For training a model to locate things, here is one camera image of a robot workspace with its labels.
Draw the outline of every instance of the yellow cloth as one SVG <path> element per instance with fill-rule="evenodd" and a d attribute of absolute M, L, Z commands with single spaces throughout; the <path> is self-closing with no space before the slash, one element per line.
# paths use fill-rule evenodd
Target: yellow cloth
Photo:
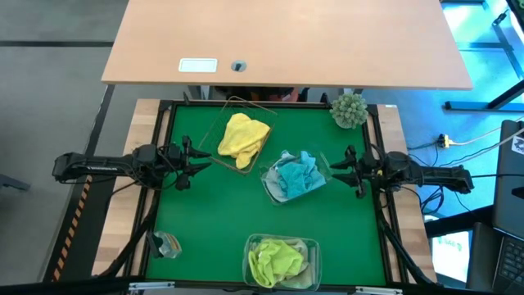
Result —
<path fill-rule="evenodd" d="M 304 257 L 282 240 L 265 239 L 249 252 L 249 267 L 255 281 L 272 288 L 287 276 L 300 273 Z"/>
<path fill-rule="evenodd" d="M 219 145 L 220 156 L 231 156 L 236 160 L 237 168 L 249 165 L 251 157 L 262 147 L 262 141 L 269 132 L 269 126 L 252 120 L 238 113 L 231 116 L 226 126 L 224 138 Z"/>

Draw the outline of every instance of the orange and black tape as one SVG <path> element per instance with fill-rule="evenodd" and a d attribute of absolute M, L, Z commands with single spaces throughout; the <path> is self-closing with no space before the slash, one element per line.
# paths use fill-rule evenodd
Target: orange and black tape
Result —
<path fill-rule="evenodd" d="M 73 216 L 73 220 L 71 221 L 71 226 L 69 227 L 69 230 L 67 231 L 67 236 L 65 237 L 64 246 L 62 247 L 62 250 L 60 251 L 60 257 L 58 257 L 58 261 L 56 262 L 56 268 L 55 268 L 55 271 L 53 271 L 53 275 L 52 275 L 52 282 L 56 282 L 60 279 L 60 274 L 62 270 L 64 269 L 64 264 L 66 263 L 67 254 L 69 253 L 69 249 L 71 248 L 73 238 L 75 237 L 75 231 L 76 231 L 77 226 L 79 225 L 79 219 L 80 219 L 80 216 L 82 216 L 82 210 L 84 209 L 85 201 L 88 198 L 88 192 L 89 192 L 89 188 L 91 188 L 92 182 L 93 182 L 93 177 L 91 177 L 91 175 L 88 175 L 88 177 L 85 180 L 84 187 L 82 188 L 82 197 L 80 198 L 79 204 L 76 207 L 75 215 Z"/>

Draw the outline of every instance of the keyboard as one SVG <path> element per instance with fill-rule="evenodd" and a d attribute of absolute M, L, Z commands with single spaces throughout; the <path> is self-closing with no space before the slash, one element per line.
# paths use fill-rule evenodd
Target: keyboard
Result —
<path fill-rule="evenodd" d="M 500 248 L 494 291 L 524 293 L 524 242 L 505 236 Z"/>

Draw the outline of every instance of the floor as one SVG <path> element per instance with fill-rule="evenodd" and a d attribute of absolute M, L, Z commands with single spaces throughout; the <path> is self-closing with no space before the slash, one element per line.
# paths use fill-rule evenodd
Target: floor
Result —
<path fill-rule="evenodd" d="M 113 40 L 125 0 L 2 0 L 0 40 Z M 491 21 L 504 11 L 504 1 L 488 1 L 482 7 L 445 6 L 450 28 L 459 43 L 497 42 Z M 524 65 L 524 48 L 507 18 L 504 34 Z M 31 183 L 20 193 L 0 189 L 0 284 L 37 281 L 47 260 L 56 227 L 68 199 L 69 187 L 51 177 L 54 159 L 64 152 L 82 152 L 102 99 L 100 77 L 109 48 L 0 48 L 0 173 Z M 504 51 L 461 51 L 475 88 L 461 91 L 364 90 L 370 103 L 397 104 L 409 146 L 428 143 L 443 133 L 461 142 L 469 136 L 499 127 L 517 115 L 451 113 L 443 111 L 448 100 L 487 102 L 515 84 L 519 78 Z M 119 155 L 124 146 L 137 98 L 180 99 L 183 86 L 119 86 L 102 131 L 98 154 Z M 323 91 L 312 89 L 319 98 Z M 446 163 L 499 140 L 494 133 L 474 144 L 439 152 Z M 415 154 L 433 161 L 435 151 Z M 489 152 L 465 166 L 473 175 L 493 173 L 497 152 Z M 473 193 L 463 196 L 470 209 L 493 202 L 494 179 L 475 182 Z M 427 197 L 431 188 L 420 188 Z M 453 194 L 445 193 L 439 216 L 465 211 Z"/>

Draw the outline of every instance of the wooden desk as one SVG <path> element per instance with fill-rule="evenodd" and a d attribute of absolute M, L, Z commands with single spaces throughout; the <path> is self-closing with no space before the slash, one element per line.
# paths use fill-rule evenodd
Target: wooden desk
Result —
<path fill-rule="evenodd" d="M 136 147 L 151 142 L 151 135 L 155 126 L 159 103 L 159 100 L 154 99 L 138 100 L 129 128 L 124 153 L 130 153 Z M 386 150 L 406 152 L 406 146 L 403 140 L 404 134 L 402 132 L 399 113 L 396 107 L 379 105 L 378 112 L 381 122 L 382 138 Z M 164 116 L 169 116 L 169 112 L 167 111 Z M 369 131 L 372 142 L 374 142 L 373 122 L 369 121 L 368 123 L 371 123 Z M 163 144 L 162 141 L 165 137 L 165 125 L 162 126 L 159 137 L 161 140 L 157 144 Z M 131 180 L 127 178 L 118 179 L 115 187 L 119 188 L 129 182 L 131 182 Z M 100 274 L 104 271 L 128 242 L 138 204 L 139 190 L 138 187 L 134 186 L 115 194 L 111 199 L 106 223 L 98 247 L 97 257 L 93 266 L 94 275 Z M 408 250 L 417 265 L 422 268 L 424 273 L 430 279 L 436 281 L 418 198 L 410 191 L 402 190 L 395 194 L 395 204 L 401 238 L 405 248 Z M 132 274 L 138 273 L 138 266 L 142 256 L 141 253 L 142 243 L 138 245 L 135 252 Z M 396 263 L 396 255 L 391 246 L 389 247 L 389 253 L 393 270 L 393 279 L 399 281 L 400 276 L 398 265 Z"/>
<path fill-rule="evenodd" d="M 217 71 L 180 72 L 181 58 Z M 102 81 L 472 88 L 437 0 L 130 0 Z"/>

